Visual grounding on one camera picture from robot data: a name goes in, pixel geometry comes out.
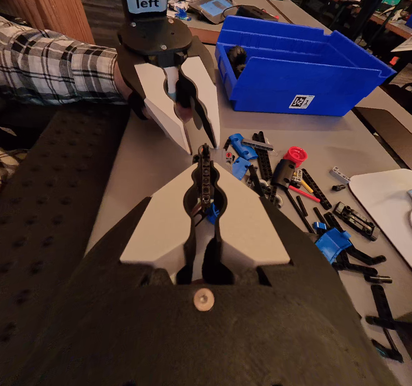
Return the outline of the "thin black toy axle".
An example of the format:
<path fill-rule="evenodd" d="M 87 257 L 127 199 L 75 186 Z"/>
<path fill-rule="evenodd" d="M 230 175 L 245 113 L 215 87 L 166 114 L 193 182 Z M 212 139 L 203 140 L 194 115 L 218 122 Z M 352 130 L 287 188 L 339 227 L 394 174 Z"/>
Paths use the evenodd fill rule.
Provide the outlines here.
<path fill-rule="evenodd" d="M 304 214 L 302 213 L 301 209 L 299 208 L 298 204 L 296 203 L 296 201 L 293 199 L 292 195 L 290 194 L 289 190 L 286 189 L 285 190 L 285 194 L 287 196 L 287 198 L 289 199 L 290 203 L 292 204 L 294 210 L 296 211 L 296 213 L 298 214 L 299 218 L 301 219 L 301 221 L 304 223 L 307 231 L 311 234 L 314 234 L 314 230 L 311 227 L 311 225 L 309 224 L 309 222 L 307 221 L 306 217 L 304 216 Z"/>

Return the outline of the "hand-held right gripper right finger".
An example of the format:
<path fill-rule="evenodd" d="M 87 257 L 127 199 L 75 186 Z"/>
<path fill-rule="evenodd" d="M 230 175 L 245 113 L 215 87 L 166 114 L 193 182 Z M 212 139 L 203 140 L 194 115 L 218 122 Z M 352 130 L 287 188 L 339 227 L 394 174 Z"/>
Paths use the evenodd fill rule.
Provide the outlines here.
<path fill-rule="evenodd" d="M 221 165 L 213 164 L 214 237 L 203 258 L 209 284 L 232 284 L 235 276 L 262 266 L 287 265 L 291 258 L 270 214 L 275 207 Z"/>

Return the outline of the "person's plaid shirt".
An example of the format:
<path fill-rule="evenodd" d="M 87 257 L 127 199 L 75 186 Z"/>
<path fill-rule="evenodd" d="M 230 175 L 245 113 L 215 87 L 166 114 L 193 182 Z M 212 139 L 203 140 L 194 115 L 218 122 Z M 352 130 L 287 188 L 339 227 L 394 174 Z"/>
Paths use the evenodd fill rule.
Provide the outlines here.
<path fill-rule="evenodd" d="M 26 158 L 29 149 L 6 151 L 0 148 L 0 186 L 3 187 L 13 177 L 19 165 Z"/>

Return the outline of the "small blue toy brick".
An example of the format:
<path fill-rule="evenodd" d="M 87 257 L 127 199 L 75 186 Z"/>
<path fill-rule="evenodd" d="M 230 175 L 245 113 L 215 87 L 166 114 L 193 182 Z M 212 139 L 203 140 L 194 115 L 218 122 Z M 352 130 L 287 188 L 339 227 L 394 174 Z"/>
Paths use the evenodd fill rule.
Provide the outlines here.
<path fill-rule="evenodd" d="M 232 174 L 233 176 L 238 179 L 242 180 L 244 176 L 246 175 L 248 168 L 251 166 L 251 163 L 242 158 L 242 157 L 237 157 L 234 162 L 232 163 Z"/>

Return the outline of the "grey tablet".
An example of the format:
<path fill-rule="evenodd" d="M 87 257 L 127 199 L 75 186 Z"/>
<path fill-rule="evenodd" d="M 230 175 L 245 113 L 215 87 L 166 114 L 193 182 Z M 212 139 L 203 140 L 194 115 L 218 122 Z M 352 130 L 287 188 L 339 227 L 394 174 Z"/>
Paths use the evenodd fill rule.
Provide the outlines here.
<path fill-rule="evenodd" d="M 224 11 L 234 7 L 229 0 L 197 0 L 188 3 L 189 7 L 202 15 L 212 24 L 224 21 Z"/>

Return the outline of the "black pouch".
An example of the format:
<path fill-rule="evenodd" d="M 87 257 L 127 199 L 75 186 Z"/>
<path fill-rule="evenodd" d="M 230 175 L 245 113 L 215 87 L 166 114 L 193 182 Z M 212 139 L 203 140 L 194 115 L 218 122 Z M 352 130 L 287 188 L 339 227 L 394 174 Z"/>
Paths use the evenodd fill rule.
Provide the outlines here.
<path fill-rule="evenodd" d="M 244 18 L 260 19 L 265 21 L 279 21 L 279 16 L 272 15 L 264 9 L 252 5 L 239 5 L 235 16 Z"/>

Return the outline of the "red toy axle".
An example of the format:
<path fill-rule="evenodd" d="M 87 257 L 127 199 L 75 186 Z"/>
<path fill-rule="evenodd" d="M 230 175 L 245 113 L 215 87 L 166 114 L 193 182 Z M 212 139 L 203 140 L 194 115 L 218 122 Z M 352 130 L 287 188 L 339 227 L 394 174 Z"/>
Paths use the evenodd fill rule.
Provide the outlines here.
<path fill-rule="evenodd" d="M 304 192 L 304 191 L 302 191 L 302 190 L 300 190 L 300 189 L 298 189 L 298 188 L 295 188 L 295 187 L 293 187 L 293 186 L 291 186 L 291 185 L 289 186 L 288 190 L 294 191 L 294 192 L 296 192 L 296 193 L 298 193 L 298 194 L 300 194 L 300 195 L 302 195 L 302 196 L 304 196 L 304 197 L 306 197 L 306 198 L 308 198 L 308 199 L 310 199 L 310 200 L 312 200 L 312 201 L 314 201 L 314 202 L 316 202 L 316 203 L 320 203 L 320 199 L 319 199 L 319 198 L 316 198 L 315 196 L 313 196 L 313 195 L 311 195 L 311 194 L 309 194 L 309 193 L 306 193 L 306 192 Z"/>

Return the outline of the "black metal pole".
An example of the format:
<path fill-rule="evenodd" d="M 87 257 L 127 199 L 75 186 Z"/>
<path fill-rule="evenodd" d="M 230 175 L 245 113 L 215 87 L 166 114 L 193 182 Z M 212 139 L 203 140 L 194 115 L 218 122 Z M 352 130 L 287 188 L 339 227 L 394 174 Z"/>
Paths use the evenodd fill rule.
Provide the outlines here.
<path fill-rule="evenodd" d="M 376 8 L 379 7 L 383 0 L 363 0 L 360 12 L 358 13 L 354 23 L 347 31 L 347 37 L 351 41 L 355 41 L 361 34 L 364 26 L 369 21 Z"/>

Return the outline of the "dark grey toy beam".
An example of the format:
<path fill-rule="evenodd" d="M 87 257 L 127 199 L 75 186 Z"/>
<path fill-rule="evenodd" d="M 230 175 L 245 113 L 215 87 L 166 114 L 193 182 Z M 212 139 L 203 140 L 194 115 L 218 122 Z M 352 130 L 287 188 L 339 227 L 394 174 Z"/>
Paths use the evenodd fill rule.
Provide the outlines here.
<path fill-rule="evenodd" d="M 258 142 L 256 140 L 250 140 L 250 139 L 243 138 L 241 141 L 241 144 L 244 146 L 252 147 L 254 149 L 265 150 L 268 152 L 272 152 L 274 150 L 271 144 L 268 144 L 265 142 Z"/>

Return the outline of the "long black toy beam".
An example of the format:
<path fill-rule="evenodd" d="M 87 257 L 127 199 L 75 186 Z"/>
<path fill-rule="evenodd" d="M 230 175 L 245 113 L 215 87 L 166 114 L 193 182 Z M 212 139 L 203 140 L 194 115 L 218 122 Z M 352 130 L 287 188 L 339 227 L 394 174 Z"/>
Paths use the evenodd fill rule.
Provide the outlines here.
<path fill-rule="evenodd" d="M 411 355 L 412 348 L 412 322 L 411 322 L 411 313 L 394 319 L 389 303 L 384 291 L 384 288 L 381 285 L 373 284 L 371 286 L 371 291 L 373 294 L 375 306 L 378 312 L 378 316 L 366 316 L 365 320 L 368 324 L 372 326 L 380 327 L 390 345 L 386 347 L 376 341 L 371 339 L 371 342 L 377 352 L 384 358 L 391 359 L 393 361 L 404 363 L 404 358 L 396 347 L 389 331 L 395 331 L 399 335 L 404 347 L 406 348 L 409 357 Z"/>
<path fill-rule="evenodd" d="M 302 169 L 302 178 L 303 181 L 305 181 L 305 183 L 313 190 L 314 196 L 320 200 L 320 205 L 322 208 L 327 211 L 332 209 L 332 204 L 305 168 Z"/>

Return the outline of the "toy brick motor assembly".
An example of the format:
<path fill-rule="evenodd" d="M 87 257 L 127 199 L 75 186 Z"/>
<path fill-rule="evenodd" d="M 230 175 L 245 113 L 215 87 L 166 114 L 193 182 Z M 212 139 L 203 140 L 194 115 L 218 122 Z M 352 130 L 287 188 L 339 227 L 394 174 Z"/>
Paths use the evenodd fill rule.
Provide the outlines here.
<path fill-rule="evenodd" d="M 232 174 L 232 163 L 234 155 L 224 149 L 215 149 L 204 144 L 198 148 L 197 154 L 193 157 L 193 163 L 197 163 L 200 173 L 196 175 L 196 185 L 198 188 L 198 202 L 192 209 L 191 216 L 200 216 L 198 223 L 206 218 L 206 211 L 214 202 L 214 184 L 211 179 L 211 163 L 217 163 Z"/>

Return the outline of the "black angled toy beam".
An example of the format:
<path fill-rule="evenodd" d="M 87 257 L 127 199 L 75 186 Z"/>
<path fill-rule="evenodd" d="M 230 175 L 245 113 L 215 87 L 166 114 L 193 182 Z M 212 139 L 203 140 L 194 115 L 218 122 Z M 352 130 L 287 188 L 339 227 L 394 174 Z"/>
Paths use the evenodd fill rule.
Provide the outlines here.
<path fill-rule="evenodd" d="M 365 281 L 371 284 L 392 284 L 393 280 L 389 276 L 378 275 L 378 271 L 369 266 L 356 265 L 351 263 L 332 263 L 336 271 L 349 271 L 362 274 Z"/>
<path fill-rule="evenodd" d="M 348 247 L 346 249 L 346 252 L 348 255 L 355 258 L 356 260 L 361 261 L 365 265 L 372 266 L 372 265 L 378 265 L 383 262 L 386 262 L 386 257 L 384 255 L 378 255 L 378 256 L 372 257 L 356 249 L 353 245 Z"/>

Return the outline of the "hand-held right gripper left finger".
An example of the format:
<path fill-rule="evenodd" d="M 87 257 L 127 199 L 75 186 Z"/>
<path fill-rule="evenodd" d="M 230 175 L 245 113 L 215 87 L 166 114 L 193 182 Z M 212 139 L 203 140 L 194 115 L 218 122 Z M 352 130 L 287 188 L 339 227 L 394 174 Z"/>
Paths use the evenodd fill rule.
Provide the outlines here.
<path fill-rule="evenodd" d="M 123 253 L 122 264 L 165 269 L 177 284 L 190 284 L 196 256 L 193 209 L 198 204 L 198 187 L 192 164 L 149 200 Z"/>

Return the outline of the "wooden-edged table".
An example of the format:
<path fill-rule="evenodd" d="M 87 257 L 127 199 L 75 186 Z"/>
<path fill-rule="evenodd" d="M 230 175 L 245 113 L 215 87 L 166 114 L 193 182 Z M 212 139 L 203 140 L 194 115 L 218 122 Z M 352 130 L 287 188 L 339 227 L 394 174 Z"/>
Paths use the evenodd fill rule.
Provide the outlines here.
<path fill-rule="evenodd" d="M 193 36 L 197 36 L 202 43 L 216 45 L 223 42 L 224 34 L 239 32 L 242 37 L 252 34 L 274 34 L 279 31 L 292 31 L 292 27 L 322 29 L 323 33 L 330 35 L 332 31 L 318 20 L 306 13 L 291 0 L 234 0 L 236 5 L 249 5 L 261 8 L 270 15 L 278 16 L 278 21 L 264 21 L 253 18 L 227 16 L 220 24 L 212 24 L 199 13 L 189 14 L 190 21 L 182 20 Z"/>

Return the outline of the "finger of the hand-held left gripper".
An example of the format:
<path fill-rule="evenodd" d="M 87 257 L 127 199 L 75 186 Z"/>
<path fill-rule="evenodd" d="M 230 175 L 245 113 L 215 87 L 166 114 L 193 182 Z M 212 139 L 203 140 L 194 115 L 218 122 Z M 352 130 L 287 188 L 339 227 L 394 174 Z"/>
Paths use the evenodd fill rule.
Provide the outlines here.
<path fill-rule="evenodd" d="M 191 155 L 192 148 L 186 127 L 176 114 L 176 102 L 168 94 L 165 71 L 150 63 L 137 64 L 135 69 L 145 94 L 144 103 L 149 115 L 171 140 Z"/>
<path fill-rule="evenodd" d="M 220 116 L 214 78 L 200 56 L 187 57 L 178 68 L 180 89 L 188 98 L 198 130 L 204 129 L 211 146 L 220 145 Z"/>

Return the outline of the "black dimpled mat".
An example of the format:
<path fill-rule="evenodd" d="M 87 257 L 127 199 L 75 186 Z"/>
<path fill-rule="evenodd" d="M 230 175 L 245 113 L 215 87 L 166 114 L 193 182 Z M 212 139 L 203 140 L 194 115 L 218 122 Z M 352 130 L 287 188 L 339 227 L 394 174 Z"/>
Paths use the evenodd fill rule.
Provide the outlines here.
<path fill-rule="evenodd" d="M 118 105 L 56 108 L 1 192 L 1 385 L 16 382 L 85 254 L 129 115 Z"/>

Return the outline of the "person's left hand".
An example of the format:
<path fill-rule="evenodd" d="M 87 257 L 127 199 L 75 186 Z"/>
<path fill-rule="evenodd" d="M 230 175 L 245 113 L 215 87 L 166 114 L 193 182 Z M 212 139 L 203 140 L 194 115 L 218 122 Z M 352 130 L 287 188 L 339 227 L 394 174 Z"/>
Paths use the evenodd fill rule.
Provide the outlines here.
<path fill-rule="evenodd" d="M 175 114 L 183 124 L 188 123 L 193 119 L 193 110 L 191 107 L 183 107 L 179 102 L 174 105 Z"/>

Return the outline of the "light grey angled toy beam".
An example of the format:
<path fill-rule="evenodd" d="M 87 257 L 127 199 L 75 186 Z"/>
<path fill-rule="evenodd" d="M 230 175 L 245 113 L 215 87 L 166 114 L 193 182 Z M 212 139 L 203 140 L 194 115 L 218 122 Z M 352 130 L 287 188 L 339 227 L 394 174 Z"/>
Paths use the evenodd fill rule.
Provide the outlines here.
<path fill-rule="evenodd" d="M 350 182 L 350 178 L 343 174 L 337 166 L 330 169 L 329 173 L 338 180 L 339 184 L 348 184 Z"/>

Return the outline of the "blue curved toy panel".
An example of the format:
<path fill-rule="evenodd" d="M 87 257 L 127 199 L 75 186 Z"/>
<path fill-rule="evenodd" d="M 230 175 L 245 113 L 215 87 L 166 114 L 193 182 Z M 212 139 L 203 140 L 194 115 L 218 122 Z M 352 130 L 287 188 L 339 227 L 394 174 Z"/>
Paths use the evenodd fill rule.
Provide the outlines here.
<path fill-rule="evenodd" d="M 258 158 L 255 150 L 248 145 L 242 144 L 244 137 L 240 133 L 230 135 L 229 138 L 232 148 L 238 153 L 239 157 L 250 161 Z"/>

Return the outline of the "black toy frame piece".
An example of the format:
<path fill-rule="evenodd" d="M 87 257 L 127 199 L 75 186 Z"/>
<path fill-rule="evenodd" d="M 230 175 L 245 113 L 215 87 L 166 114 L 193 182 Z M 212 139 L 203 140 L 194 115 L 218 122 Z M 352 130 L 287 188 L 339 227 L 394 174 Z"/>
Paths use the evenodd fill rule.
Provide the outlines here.
<path fill-rule="evenodd" d="M 378 239 L 378 227 L 372 221 L 350 208 L 348 205 L 338 202 L 333 209 L 333 214 L 335 214 L 346 225 L 350 226 L 366 239 L 372 242 Z"/>

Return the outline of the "white book stand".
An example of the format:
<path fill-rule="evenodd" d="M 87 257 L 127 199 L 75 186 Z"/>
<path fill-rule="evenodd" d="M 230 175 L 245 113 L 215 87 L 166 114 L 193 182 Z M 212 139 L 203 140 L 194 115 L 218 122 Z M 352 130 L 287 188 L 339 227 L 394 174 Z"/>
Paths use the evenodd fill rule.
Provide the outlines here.
<path fill-rule="evenodd" d="M 349 188 L 405 262 L 412 266 L 412 171 L 359 174 Z"/>

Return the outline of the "blue storage bin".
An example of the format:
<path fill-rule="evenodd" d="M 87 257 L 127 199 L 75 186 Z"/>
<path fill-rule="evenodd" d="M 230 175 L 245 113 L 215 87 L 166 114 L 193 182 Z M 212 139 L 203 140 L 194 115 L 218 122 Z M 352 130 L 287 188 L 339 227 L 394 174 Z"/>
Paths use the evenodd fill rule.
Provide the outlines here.
<path fill-rule="evenodd" d="M 239 79 L 227 52 L 246 50 Z M 292 27 L 274 34 L 224 34 L 215 46 L 223 86 L 233 110 L 344 116 L 395 70 L 339 31 Z"/>

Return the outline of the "black toy cylinder piece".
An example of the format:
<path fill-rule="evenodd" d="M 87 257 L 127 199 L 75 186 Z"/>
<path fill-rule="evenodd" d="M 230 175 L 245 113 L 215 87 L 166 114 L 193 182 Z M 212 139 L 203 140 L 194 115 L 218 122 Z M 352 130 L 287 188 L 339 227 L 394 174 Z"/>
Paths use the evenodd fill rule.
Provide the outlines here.
<path fill-rule="evenodd" d="M 271 177 L 271 186 L 287 190 L 295 172 L 295 163 L 289 159 L 281 159 L 274 169 Z"/>

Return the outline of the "person's left forearm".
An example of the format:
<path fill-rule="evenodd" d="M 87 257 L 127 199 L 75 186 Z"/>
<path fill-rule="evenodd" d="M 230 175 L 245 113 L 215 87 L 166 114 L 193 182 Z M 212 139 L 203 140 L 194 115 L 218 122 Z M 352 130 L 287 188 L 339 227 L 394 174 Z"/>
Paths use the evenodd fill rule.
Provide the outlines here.
<path fill-rule="evenodd" d="M 26 104 L 79 101 L 125 105 L 125 84 L 114 48 L 80 42 L 0 18 L 0 92 Z"/>

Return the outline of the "red toy wheel hub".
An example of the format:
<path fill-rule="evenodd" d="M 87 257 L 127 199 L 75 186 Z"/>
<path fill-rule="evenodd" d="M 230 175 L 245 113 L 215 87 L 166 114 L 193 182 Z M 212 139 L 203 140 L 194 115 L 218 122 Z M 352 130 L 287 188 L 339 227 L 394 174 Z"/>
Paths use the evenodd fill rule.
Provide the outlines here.
<path fill-rule="evenodd" d="M 290 147 L 283 156 L 283 159 L 293 162 L 296 168 L 299 168 L 307 158 L 307 152 L 303 148 L 296 146 Z"/>

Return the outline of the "grey desk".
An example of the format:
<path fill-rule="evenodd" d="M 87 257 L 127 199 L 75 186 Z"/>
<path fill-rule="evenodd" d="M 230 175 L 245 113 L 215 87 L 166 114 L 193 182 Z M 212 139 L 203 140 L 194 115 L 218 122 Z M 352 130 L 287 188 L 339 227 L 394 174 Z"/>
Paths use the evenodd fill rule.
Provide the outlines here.
<path fill-rule="evenodd" d="M 270 115 L 234 112 L 219 94 L 222 135 L 263 130 L 281 153 L 303 147 L 303 165 L 326 192 L 327 174 L 337 165 L 348 173 L 396 168 L 379 142 L 349 112 L 345 117 Z M 154 123 L 130 115 L 88 249 L 146 196 L 156 192 L 191 162 Z M 189 313 L 177 306 L 177 294 L 154 303 L 160 317 L 150 315 L 150 327 L 162 330 L 160 344 L 127 334 L 141 357 L 122 351 L 132 374 L 124 381 L 148 385 L 411 385 L 411 357 L 397 332 L 390 331 L 404 363 L 378 355 L 371 337 L 388 344 L 379 327 L 362 316 L 377 313 L 370 286 L 356 273 L 337 272 L 297 229 L 305 229 L 291 206 L 276 212 L 282 239 L 293 238 L 293 265 L 275 266 L 272 286 L 230 286 L 215 299 L 211 311 Z M 353 238 L 359 250 L 383 253 L 379 266 L 394 279 L 385 286 L 395 317 L 411 312 L 411 268 L 386 238 L 367 243 Z"/>

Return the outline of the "pile of black toy beams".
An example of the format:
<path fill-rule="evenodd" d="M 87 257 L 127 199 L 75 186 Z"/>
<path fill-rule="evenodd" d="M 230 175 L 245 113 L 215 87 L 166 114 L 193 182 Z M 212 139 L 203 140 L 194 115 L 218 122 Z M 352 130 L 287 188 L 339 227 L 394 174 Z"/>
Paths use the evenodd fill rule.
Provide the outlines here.
<path fill-rule="evenodd" d="M 265 197 L 273 204 L 276 208 L 281 209 L 283 206 L 283 199 L 278 194 L 277 188 L 275 186 L 269 186 L 267 181 L 261 179 L 256 171 L 254 165 L 248 167 L 248 178 L 246 180 L 246 185 L 255 191 L 260 197 Z"/>

